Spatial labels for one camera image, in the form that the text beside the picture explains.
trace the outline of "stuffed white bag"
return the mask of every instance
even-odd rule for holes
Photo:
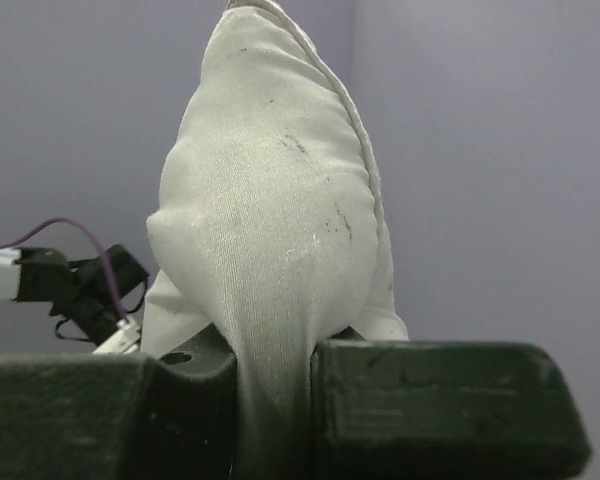
[[[238,359],[237,478],[293,478],[316,343],[349,325],[367,339],[407,331],[367,133],[277,4],[223,14],[147,226],[162,270],[142,350],[162,355],[213,322]]]

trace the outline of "black wire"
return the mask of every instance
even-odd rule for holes
[[[58,323],[56,323],[56,328],[55,328],[55,331],[54,331],[54,333],[56,334],[56,338],[58,338],[60,340],[70,340],[72,342],[91,343],[91,340],[89,340],[88,338],[66,337],[65,335],[62,334],[62,332],[60,331],[60,329],[62,328],[62,326],[65,323],[69,323],[70,321],[71,320],[68,319],[68,318],[63,318]]]
[[[136,313],[138,310],[140,310],[142,308],[142,306],[144,305],[144,297],[147,295],[147,291],[149,290],[149,280],[145,279],[142,282],[142,296],[140,297],[140,301],[138,301],[138,304],[133,307],[131,310],[127,310],[127,313]]]

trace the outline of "wall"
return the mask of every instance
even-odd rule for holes
[[[600,1],[358,7],[352,87],[411,335],[546,348],[600,480]]]
[[[155,272],[145,219],[226,3],[0,2],[0,243],[70,216]],[[347,78],[351,2],[281,4]],[[94,256],[70,227],[51,227],[29,245]],[[47,312],[0,303],[0,353],[90,350],[57,341]]]

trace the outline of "pillow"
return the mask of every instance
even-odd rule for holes
[[[367,339],[407,332],[367,133],[276,3],[224,12],[147,227],[162,270],[142,350],[161,355],[213,322],[238,359],[237,478],[292,478],[316,343],[350,325]]]

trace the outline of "robotic arm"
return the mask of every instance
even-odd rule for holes
[[[106,252],[120,294],[146,287],[149,274],[120,245]],[[70,262],[49,248],[0,250],[0,300],[49,302],[50,316],[62,316],[59,327],[73,321],[96,345],[93,353],[126,354],[139,350],[141,330],[133,317],[115,308],[100,258]]]

